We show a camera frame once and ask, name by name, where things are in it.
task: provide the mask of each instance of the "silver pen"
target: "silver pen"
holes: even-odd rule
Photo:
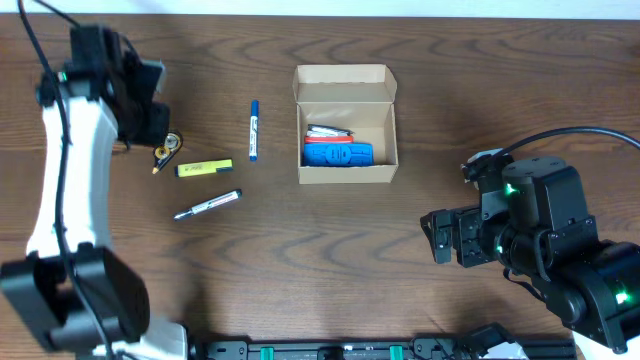
[[[220,195],[215,199],[211,199],[209,201],[205,201],[202,204],[198,204],[189,210],[185,210],[179,212],[173,216],[173,220],[180,221],[186,218],[192,217],[193,215],[199,214],[203,211],[207,211],[213,209],[214,207],[220,206],[222,204],[226,204],[230,201],[240,199],[242,197],[242,190],[234,190],[230,193]]]
[[[309,124],[308,130],[315,133],[326,134],[327,136],[349,136],[353,134],[353,131],[351,130],[344,130],[344,129],[334,128],[332,126],[323,126],[323,125],[314,125],[314,124]]]
[[[327,133],[321,133],[317,131],[307,130],[307,136],[310,137],[335,137],[335,135],[329,135]]]

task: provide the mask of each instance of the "box flap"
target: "box flap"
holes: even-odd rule
[[[386,65],[299,65],[293,77],[297,103],[392,103],[397,88]]]
[[[397,169],[398,165],[351,168],[302,166],[298,168],[298,180],[300,184],[389,183]]]

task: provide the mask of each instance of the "wooden table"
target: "wooden table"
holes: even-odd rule
[[[54,65],[66,24],[32,16]],[[232,173],[152,176],[149,149],[114,156],[110,228],[155,313],[198,333],[264,339],[411,337],[500,322],[517,335],[569,336],[496,264],[436,265],[418,219],[477,202],[460,163],[561,126],[640,136],[640,23],[482,19],[94,16],[168,69],[160,100],[186,143],[177,163],[234,159]],[[384,63],[395,74],[400,168],[391,184],[298,185],[298,64]],[[0,16],[0,260],[23,256],[42,187],[42,70],[16,15]],[[260,159],[247,159],[249,104],[261,102]],[[515,153],[564,157],[581,172],[600,235],[640,240],[639,154],[602,136]],[[244,198],[175,223],[226,191]],[[44,358],[0,297],[0,358]]]

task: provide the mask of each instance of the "blue object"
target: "blue object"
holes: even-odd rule
[[[251,121],[249,125],[249,160],[258,160],[258,100],[251,102]]]
[[[372,166],[373,146],[370,144],[305,144],[304,165],[327,167]]]
[[[251,116],[258,116],[258,110],[260,107],[260,103],[258,102],[258,100],[253,100],[251,102]]]

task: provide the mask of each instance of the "cable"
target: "cable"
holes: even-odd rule
[[[548,229],[540,229],[536,231],[536,234],[533,236],[533,253],[536,257],[536,268],[538,269],[540,277],[546,282],[551,282],[551,278],[547,275],[547,270],[544,268],[544,260],[542,260],[542,245],[540,245],[542,236],[548,232]]]
[[[467,172],[467,174],[465,176],[467,177],[468,180],[475,181],[477,176],[480,174],[480,172],[483,169],[485,169],[487,166],[489,166],[492,163],[494,163],[501,156],[506,155],[506,154],[512,152],[513,150],[517,149],[517,148],[520,148],[520,147],[522,147],[524,145],[527,145],[529,143],[532,143],[532,142],[540,140],[540,139],[544,139],[544,138],[548,138],[548,137],[552,137],[552,136],[556,136],[556,135],[568,135],[568,134],[600,134],[600,135],[608,135],[608,136],[614,137],[616,139],[623,140],[623,141],[631,144],[632,146],[634,146],[636,149],[640,150],[640,141],[638,141],[637,139],[634,139],[633,137],[631,137],[631,136],[629,136],[629,135],[627,135],[625,133],[622,133],[620,131],[607,129],[607,128],[596,127],[596,126],[574,126],[574,127],[560,128],[560,129],[554,129],[554,130],[541,132],[539,134],[536,134],[536,135],[533,135],[533,136],[529,136],[528,138],[524,138],[524,139],[516,142],[515,144],[513,144],[511,146],[508,146],[508,147],[498,151],[497,153],[493,154],[489,158],[487,158],[485,160],[478,161],[475,164],[475,166],[470,166],[470,167],[467,168],[468,172]]]
[[[48,80],[53,85],[53,93],[56,99],[56,103],[58,105],[58,111],[60,112],[60,120],[62,122],[62,149],[60,153],[60,169],[58,172],[58,184],[56,188],[55,215],[54,215],[55,221],[53,224],[55,233],[56,233],[56,238],[58,241],[58,249],[60,250],[60,258],[62,259],[65,272],[67,273],[67,276],[69,277],[69,280],[73,285],[73,289],[78,295],[78,299],[80,299],[80,302],[82,303],[84,308],[91,315],[91,319],[93,320],[96,326],[96,329],[98,330],[98,334],[100,335],[100,338],[105,345],[105,352],[107,355],[106,356],[107,359],[112,360],[113,350],[111,349],[111,342],[109,341],[109,337],[107,336],[107,332],[104,329],[104,325],[102,324],[102,321],[98,317],[98,313],[96,312],[95,308],[89,301],[89,298],[85,294],[84,289],[80,284],[80,280],[78,279],[77,274],[75,272],[74,264],[72,263],[71,258],[69,256],[70,254],[69,246],[64,238],[65,228],[64,228],[63,218],[62,218],[62,204],[63,204],[63,198],[64,198],[63,193],[64,193],[64,185],[65,185],[65,176],[67,172],[67,158],[69,156],[69,143],[70,143],[69,123],[68,123],[69,119],[67,117],[67,113],[64,108],[64,103],[62,102],[62,95],[60,94],[60,89],[58,88],[58,79],[56,78],[53,71],[51,70],[51,67],[49,66],[49,62],[47,61],[47,58],[44,55],[42,48],[40,47],[40,43],[38,42],[38,39],[36,38],[36,35],[33,32],[31,25],[29,24],[29,20],[27,19],[27,14],[24,10],[23,0],[17,0],[17,2],[18,2],[18,9],[20,12],[20,19],[22,20],[22,24],[24,25],[24,28],[27,34],[29,35],[29,40],[31,40],[31,44],[33,45],[34,50],[38,54],[38,59],[40,60],[40,63],[44,68],[44,72]]]
[[[524,145],[527,145],[529,143],[532,143],[534,141],[540,140],[540,139],[544,139],[544,138],[548,138],[551,136],[556,136],[556,135],[568,135],[568,134],[600,134],[600,135],[608,135],[623,141],[626,141],[627,143],[631,144],[632,146],[636,147],[638,150],[640,150],[640,141],[632,138],[631,136],[625,134],[625,133],[621,133],[619,131],[616,130],[612,130],[612,129],[607,129],[607,128],[601,128],[601,127],[596,127],[596,126],[574,126],[574,127],[568,127],[568,128],[560,128],[560,129],[554,129],[554,130],[549,130],[549,131],[545,131],[545,132],[541,132],[539,134],[533,135],[533,136],[529,136],[528,138],[524,138],[518,142],[516,142],[515,144],[506,147],[500,151],[498,151],[497,153],[493,154],[493,156],[491,156],[489,159],[487,159],[487,164],[491,163],[492,161],[495,161],[497,158],[499,158],[500,156],[503,156],[505,154],[508,154],[510,152],[512,152],[513,150],[522,147]]]
[[[136,51],[136,48],[133,47],[133,44],[131,43],[131,41],[129,41],[129,39],[127,39],[127,37],[124,35],[120,35],[120,38],[127,45],[131,53],[133,53],[133,55],[136,57],[136,59],[139,60],[140,56],[138,56],[138,52]]]
[[[520,285],[523,288],[525,288],[529,294],[533,295],[534,298],[545,302],[544,301],[544,296],[542,296],[542,294],[538,293],[538,291],[536,290],[536,288],[534,288],[531,284],[529,284],[526,281],[516,281],[516,280],[511,280],[511,273],[512,270],[509,268],[504,268],[504,270],[502,271],[502,276],[504,276],[505,279],[511,281],[514,284]]]
[[[52,12],[54,12],[56,15],[60,16],[61,18],[67,20],[71,25],[78,27],[80,26],[80,23],[75,21],[71,16],[63,13],[62,11],[56,9],[55,7],[47,4],[46,2],[42,1],[42,0],[33,0],[34,2],[46,7],[47,9],[51,10]]]

